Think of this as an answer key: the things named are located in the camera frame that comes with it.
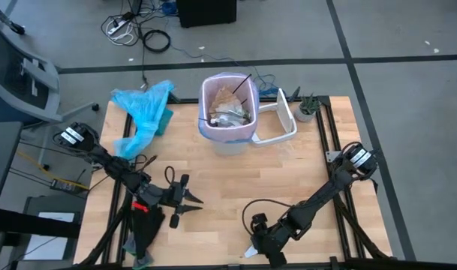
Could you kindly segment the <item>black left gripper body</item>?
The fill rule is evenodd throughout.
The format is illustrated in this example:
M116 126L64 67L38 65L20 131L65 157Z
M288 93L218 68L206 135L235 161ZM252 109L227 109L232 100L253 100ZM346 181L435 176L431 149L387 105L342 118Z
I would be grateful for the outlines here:
M163 206L174 208L174 213L170 218L170 228L176 229L179 225L180 216L188 211L188 205L183 205L182 201L185 198L189 175L181 176L180 181L174 181L168 188L157 187L153 184L149 185L149 191L153 191L158 197L158 203Z

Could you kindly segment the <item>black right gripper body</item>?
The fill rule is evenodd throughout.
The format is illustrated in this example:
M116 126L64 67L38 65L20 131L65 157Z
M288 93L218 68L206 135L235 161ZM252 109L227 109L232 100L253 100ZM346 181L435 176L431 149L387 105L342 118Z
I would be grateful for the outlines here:
M264 213L252 217L251 243L258 254L264 255L272 268L279 268L287 263L281 249L286 245L290 231L284 225L286 219L281 217L272 226L267 226L267 217Z

